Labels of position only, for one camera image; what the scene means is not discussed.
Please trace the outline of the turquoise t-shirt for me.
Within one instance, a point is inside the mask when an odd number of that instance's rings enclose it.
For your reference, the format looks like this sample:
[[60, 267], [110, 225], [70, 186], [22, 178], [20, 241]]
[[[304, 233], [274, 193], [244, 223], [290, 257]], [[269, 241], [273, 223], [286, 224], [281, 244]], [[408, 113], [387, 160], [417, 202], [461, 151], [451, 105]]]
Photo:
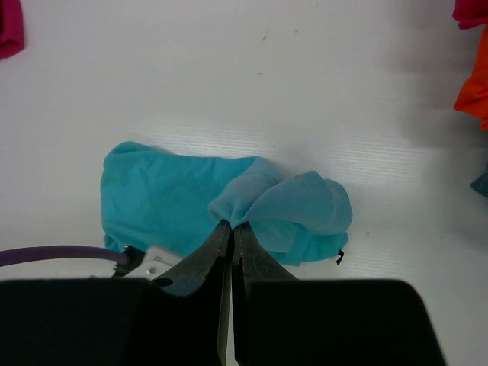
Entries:
[[161, 246], [185, 257], [226, 221], [248, 223], [273, 258], [300, 265], [337, 256], [352, 223], [341, 184], [258, 156], [180, 156], [125, 142], [105, 157], [100, 190], [104, 244], [114, 251]]

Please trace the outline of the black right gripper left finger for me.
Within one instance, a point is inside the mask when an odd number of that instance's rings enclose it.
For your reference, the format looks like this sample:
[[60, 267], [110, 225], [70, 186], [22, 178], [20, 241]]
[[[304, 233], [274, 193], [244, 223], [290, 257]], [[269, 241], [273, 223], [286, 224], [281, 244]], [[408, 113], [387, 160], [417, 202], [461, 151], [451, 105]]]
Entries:
[[199, 248], [152, 280], [165, 294], [162, 343], [177, 364], [226, 363], [231, 234], [228, 223], [218, 223]]

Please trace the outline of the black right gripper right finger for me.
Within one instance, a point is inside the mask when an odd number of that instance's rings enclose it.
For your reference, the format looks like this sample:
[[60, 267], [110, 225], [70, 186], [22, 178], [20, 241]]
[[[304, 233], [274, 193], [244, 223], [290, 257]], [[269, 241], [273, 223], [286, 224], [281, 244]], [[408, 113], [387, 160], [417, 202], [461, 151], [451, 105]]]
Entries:
[[249, 224], [233, 230], [232, 305], [234, 356], [239, 365], [249, 363], [247, 336], [251, 285], [259, 282], [296, 281], [258, 242]]

